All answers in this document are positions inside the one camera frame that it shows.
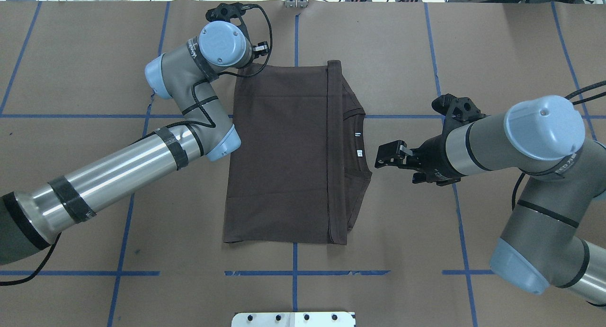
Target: black tape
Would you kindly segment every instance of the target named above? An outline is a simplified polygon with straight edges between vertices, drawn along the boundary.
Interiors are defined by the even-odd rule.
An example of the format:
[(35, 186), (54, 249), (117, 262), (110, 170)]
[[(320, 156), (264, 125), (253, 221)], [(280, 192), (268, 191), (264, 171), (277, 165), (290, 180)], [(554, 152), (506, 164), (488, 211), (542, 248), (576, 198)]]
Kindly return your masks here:
[(169, 148), (170, 153), (175, 158), (175, 163), (177, 164), (177, 170), (180, 170), (187, 165), (189, 165), (189, 159), (187, 158), (187, 153), (181, 146), (181, 144), (177, 141), (177, 138), (168, 128), (161, 127), (153, 131), (156, 133), (158, 137), (160, 137), (166, 147)]
[(568, 217), (560, 215), (557, 212), (553, 212), (553, 211), (551, 211), (549, 209), (545, 209), (542, 206), (538, 206), (536, 204), (532, 204), (530, 202), (526, 202), (525, 200), (518, 200), (517, 204), (521, 205), (521, 206), (523, 206), (525, 208), (534, 210), (534, 211), (536, 211), (538, 213), (543, 213), (543, 215), (552, 217), (556, 221), (561, 221), (562, 223), (568, 224), (568, 225), (572, 226), (573, 228), (578, 228), (579, 227), (579, 222), (573, 221), (572, 219), (569, 219)]
[(206, 61), (206, 58), (204, 58), (202, 55), (200, 46), (197, 43), (197, 37), (190, 38), (187, 41), (187, 49), (190, 52), (191, 59), (196, 64), (197, 68), (202, 72), (206, 81), (212, 82), (219, 78), (219, 75), (217, 75), (210, 64), (208, 64), (208, 61)]
[(15, 198), (15, 193), (3, 195), (2, 201), (19, 230), (21, 230), (34, 247), (38, 250), (44, 250), (47, 247), (50, 247), (50, 244), (38, 234), (36, 228), (33, 227), (30, 220), (26, 217), (26, 213), (23, 212), (23, 209), (17, 202), (17, 198)]
[(200, 156), (203, 156), (204, 146), (202, 146), (202, 141), (200, 140), (200, 137), (197, 135), (196, 131), (193, 129), (193, 127), (191, 127), (190, 124), (186, 124), (186, 127), (190, 130), (191, 135), (193, 135), (193, 138), (196, 140), (197, 147), (200, 149)]
[(566, 178), (566, 176), (565, 176), (566, 172), (568, 172), (570, 169), (572, 169), (574, 167), (574, 165), (576, 165), (576, 163), (580, 159), (580, 155), (582, 153), (583, 153), (583, 148), (581, 147), (575, 153), (562, 158), (562, 160), (556, 166), (554, 166), (544, 172), (531, 173), (531, 172), (526, 172), (524, 170), (522, 170), (522, 172), (528, 174), (529, 176), (532, 176), (533, 178), (535, 178), (537, 180), (541, 180), (543, 182), (548, 182), (550, 180), (560, 180), (560, 179)]
[(207, 104), (207, 103), (209, 103), (210, 101), (215, 101), (215, 100), (219, 100), (219, 97), (218, 97), (218, 96), (211, 96), (211, 97), (205, 98), (204, 100), (200, 101), (199, 103), (195, 103), (195, 104), (193, 104), (193, 105), (191, 105), (191, 106), (187, 107), (187, 108), (186, 108), (186, 109), (184, 109), (184, 110), (183, 110), (181, 113), (182, 113), (183, 115), (186, 115), (187, 113), (189, 113), (189, 112), (193, 111), (194, 109), (197, 109), (197, 108), (200, 108), (200, 109), (201, 109), (201, 107), (200, 107), (200, 106), (202, 106), (202, 105), (206, 105), (206, 104)]
[(589, 265), (589, 246), (587, 245), (587, 242), (584, 240), (580, 240), (583, 243), (583, 251), (584, 251), (584, 256), (583, 256), (583, 264), (580, 266), (579, 272), (576, 273), (576, 276), (574, 276), (574, 278), (572, 280), (570, 280), (570, 282), (568, 282), (567, 284), (563, 285), (563, 286), (557, 286), (558, 288), (568, 288), (568, 287), (572, 287), (574, 286), (578, 281), (580, 281), (583, 277), (583, 275), (585, 275), (585, 271), (587, 271), (587, 266)]
[(478, 159), (476, 159), (476, 156), (472, 152), (472, 146), (469, 142), (469, 134), (472, 131), (473, 124), (470, 124), (469, 127), (467, 128), (467, 131), (465, 132), (465, 148), (467, 148), (467, 154), (472, 159), (473, 163), (476, 164), (477, 167), (479, 167), (483, 170), (491, 171), (491, 169), (487, 169), (487, 168), (483, 167), (483, 165), (478, 161)]
[(48, 184), (59, 198), (63, 208), (76, 223), (88, 221), (97, 215), (64, 176), (51, 180)]

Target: blue tape line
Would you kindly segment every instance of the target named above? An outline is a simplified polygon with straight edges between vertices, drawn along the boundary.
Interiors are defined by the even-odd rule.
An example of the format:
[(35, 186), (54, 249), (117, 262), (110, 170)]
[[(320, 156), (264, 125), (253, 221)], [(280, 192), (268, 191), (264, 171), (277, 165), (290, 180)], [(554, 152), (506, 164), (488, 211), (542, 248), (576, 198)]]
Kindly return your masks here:
[[(570, 56), (568, 53), (568, 49), (566, 49), (566, 43), (564, 42), (564, 37), (562, 35), (562, 29), (560, 28), (560, 21), (558, 19), (558, 12), (556, 10), (556, 3), (552, 1), (552, 12), (553, 12), (553, 20), (556, 22), (556, 29), (558, 30), (558, 36), (560, 38), (560, 43), (562, 44), (562, 50), (564, 52), (564, 57), (566, 58), (566, 63), (569, 66), (570, 75), (572, 75), (572, 80), (574, 81), (574, 86), (577, 90), (580, 89), (579, 81), (576, 78), (576, 73), (574, 72), (574, 68), (572, 66), (572, 61), (570, 61)], [(579, 94), (579, 99), (583, 100), (583, 94)], [(585, 120), (587, 121), (587, 126), (589, 126), (589, 130), (591, 131), (591, 137), (593, 140), (597, 140), (596, 132), (593, 130), (593, 124), (591, 123), (591, 119), (589, 118), (589, 111), (587, 111), (587, 106), (585, 103), (581, 104), (583, 107), (583, 111), (585, 112)]]
[(390, 270), (300, 270), (299, 275), (303, 276), (383, 276), (389, 274)]
[[(294, 66), (299, 66), (299, 16), (294, 17)], [(293, 312), (299, 310), (299, 243), (293, 243)]]
[(425, 115), (425, 114), (410, 114), (410, 115), (366, 115), (366, 119), (440, 119), (443, 115)]
[(122, 277), (116, 276), (116, 281), (114, 282), (114, 293), (112, 295), (112, 305), (110, 306), (110, 315), (107, 318), (107, 327), (112, 327), (113, 325), (113, 316), (116, 311), (116, 301), (117, 301), (117, 292), (120, 289), (120, 280)]
[(299, 243), (293, 243), (293, 312), (299, 311)]
[[(2, 118), (64, 118), (64, 119), (90, 119), (90, 118), (128, 118), (143, 119), (147, 114), (2, 114)], [(150, 114), (150, 118), (183, 118), (180, 114)]]
[[(31, 275), (32, 270), (5, 270), (0, 276)], [(39, 276), (160, 276), (160, 271), (86, 271), (86, 270), (43, 270)]]
[(383, 276), (390, 270), (236, 270), (225, 271), (225, 276)]
[(225, 271), (225, 276), (292, 276), (292, 270), (236, 270)]
[(461, 205), (459, 203), (459, 193), (456, 184), (452, 184), (454, 192), (454, 201), (456, 202), (456, 215), (459, 220), (459, 240), (461, 241), (461, 253), (463, 254), (463, 266), (465, 267), (465, 279), (467, 280), (467, 295), (469, 296), (469, 306), (472, 310), (473, 327), (478, 327), (478, 316), (476, 315), (476, 300), (473, 296), (472, 276), (469, 273), (469, 260), (467, 258), (467, 244), (465, 243), (465, 231), (463, 230), (463, 218), (461, 217)]
[(36, 12), (34, 12), (34, 17), (32, 18), (32, 23), (30, 23), (30, 28), (27, 30), (26, 38), (23, 41), (23, 45), (21, 46), (21, 51), (19, 51), (19, 57), (17, 57), (17, 62), (15, 62), (15, 67), (13, 68), (13, 73), (10, 76), (9, 85), (6, 87), (6, 92), (4, 92), (4, 97), (2, 98), (2, 104), (0, 105), (0, 115), (4, 112), (4, 107), (6, 106), (6, 102), (9, 100), (9, 94), (11, 88), (13, 88), (13, 82), (15, 81), (15, 77), (17, 76), (17, 70), (19, 70), (19, 65), (21, 64), (21, 59), (23, 58), (23, 53), (26, 51), (27, 43), (30, 41), (30, 36), (32, 36), (32, 31), (34, 29), (34, 24), (36, 23), (37, 15), (40, 12), (40, 7), (42, 6), (42, 2), (39, 1), (36, 6)]
[(299, 15), (294, 17), (294, 66), (299, 66)]
[[(121, 273), (122, 267), (124, 265), (124, 256), (126, 254), (126, 245), (128, 242), (128, 232), (130, 230), (130, 219), (133, 216), (133, 207), (134, 207), (134, 194), (130, 195), (130, 203), (128, 204), (128, 214), (126, 216), (126, 225), (124, 226), (124, 235), (122, 237), (122, 246), (120, 249), (120, 258), (117, 263), (117, 271)], [(114, 284), (114, 291), (112, 295), (112, 305), (110, 305), (110, 316), (107, 319), (108, 327), (111, 327), (113, 323), (113, 316), (116, 310), (116, 302), (117, 302), (117, 294), (120, 290), (120, 279), (121, 275), (116, 275), (116, 282)]]
[(166, 2), (166, 9), (164, 10), (164, 21), (162, 23), (162, 32), (160, 33), (160, 44), (158, 44), (158, 56), (162, 55), (162, 45), (164, 44), (164, 34), (166, 33), (166, 23), (169, 20), (170, 2)]
[[(164, 21), (162, 21), (162, 31), (160, 32), (160, 43), (158, 43), (158, 56), (160, 56), (160, 54), (162, 53), (162, 45), (164, 44), (164, 34), (166, 33), (166, 23), (169, 19), (169, 9), (170, 9), (170, 2), (167, 1), (166, 9), (164, 10)], [(154, 94), (151, 95), (151, 101), (150, 101), (150, 104), (147, 106), (147, 112), (145, 113), (145, 124), (143, 124), (142, 137), (144, 137), (147, 134), (149, 120), (150, 120), (150, 117), (152, 117), (151, 114), (152, 114), (153, 96), (154, 96)], [(134, 194), (130, 195), (130, 203), (128, 205), (128, 214), (126, 216), (126, 225), (124, 226), (124, 235), (123, 235), (123, 240), (122, 240), (122, 247), (120, 250), (120, 258), (117, 263), (117, 270), (119, 272), (122, 271), (122, 268), (124, 265), (124, 256), (126, 254), (126, 245), (128, 243), (128, 232), (130, 230), (130, 221), (133, 216), (133, 207), (134, 207)], [(114, 317), (114, 313), (116, 311), (117, 295), (120, 290), (120, 279), (121, 279), (121, 276), (117, 275), (116, 282), (114, 284), (114, 292), (112, 295), (112, 305), (110, 306), (110, 314), (109, 314), (109, 317), (107, 318), (107, 327), (112, 327), (112, 324), (113, 324), (113, 317)]]
[(429, 36), (429, 49), (431, 51), (431, 63), (433, 64), (433, 75), (436, 79), (436, 91), (437, 96), (442, 95), (442, 89), (440, 88), (440, 79), (437, 77), (437, 63), (436, 63), (436, 51), (433, 49), (433, 36), (431, 34), (431, 23), (429, 20), (429, 7), (427, 3), (423, 3), (425, 6), (425, 20), (427, 23), (427, 35)]
[(442, 275), (494, 275), (493, 271), (490, 269), (475, 269), (475, 270), (455, 270), (448, 269), (442, 270)]

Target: metal plate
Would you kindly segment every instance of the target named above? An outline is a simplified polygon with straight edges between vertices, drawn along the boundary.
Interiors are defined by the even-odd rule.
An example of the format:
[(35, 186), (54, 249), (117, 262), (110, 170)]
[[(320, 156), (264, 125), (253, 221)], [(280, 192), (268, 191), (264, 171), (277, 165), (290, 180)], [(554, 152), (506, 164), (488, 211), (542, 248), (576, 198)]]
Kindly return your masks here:
[(232, 327), (355, 327), (354, 312), (239, 313)]

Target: silver metal tube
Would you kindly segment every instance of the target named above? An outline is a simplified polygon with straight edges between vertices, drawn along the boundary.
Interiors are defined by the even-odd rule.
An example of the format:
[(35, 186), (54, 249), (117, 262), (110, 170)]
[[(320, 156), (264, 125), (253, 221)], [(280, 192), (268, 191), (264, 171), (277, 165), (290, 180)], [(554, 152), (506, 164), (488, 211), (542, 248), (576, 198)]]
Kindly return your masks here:
[(568, 290), (606, 310), (606, 250), (587, 242), (589, 264), (583, 277)]
[[(169, 131), (186, 151), (189, 161), (201, 156), (195, 137), (186, 126), (175, 126)], [(175, 158), (167, 145), (157, 135), (151, 135), (65, 178), (84, 202), (98, 212), (176, 169)], [(52, 243), (59, 232), (76, 224), (48, 184), (31, 195), (19, 193), (17, 196), (25, 215), (48, 243)]]
[(446, 157), (454, 169), (465, 176), (487, 172), (476, 165), (467, 150), (467, 132), (470, 128), (470, 125), (466, 124), (453, 129), (446, 137)]

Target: robotic arm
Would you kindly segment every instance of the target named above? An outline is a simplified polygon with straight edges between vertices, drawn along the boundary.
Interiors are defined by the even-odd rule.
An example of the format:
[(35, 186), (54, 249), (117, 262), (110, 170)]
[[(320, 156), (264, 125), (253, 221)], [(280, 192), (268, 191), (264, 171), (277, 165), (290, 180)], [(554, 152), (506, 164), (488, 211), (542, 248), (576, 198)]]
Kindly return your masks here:
[(552, 284), (606, 309), (606, 250), (574, 236), (591, 200), (605, 196), (606, 147), (585, 139), (572, 103), (546, 96), (493, 116), (451, 94), (431, 105), (445, 115), (442, 134), (415, 149), (402, 140), (379, 146), (375, 167), (413, 169), (413, 183), (439, 186), (519, 168), (530, 180), (498, 239), (491, 268), (533, 294)]
[[(215, 161), (240, 147), (238, 133), (210, 82), (227, 68), (244, 68), (262, 55), (269, 59), (271, 45), (253, 46), (249, 41), (242, 15), (251, 8), (259, 8), (267, 19), (256, 4), (219, 4), (206, 13), (210, 23), (199, 36), (145, 67), (156, 94), (175, 99), (186, 121), (156, 129), (32, 193), (15, 191), (2, 196), (0, 265), (49, 247), (63, 230), (88, 221), (105, 207), (203, 155)], [(240, 19), (241, 24), (230, 23), (232, 18)], [(271, 41), (268, 19), (267, 23)]]

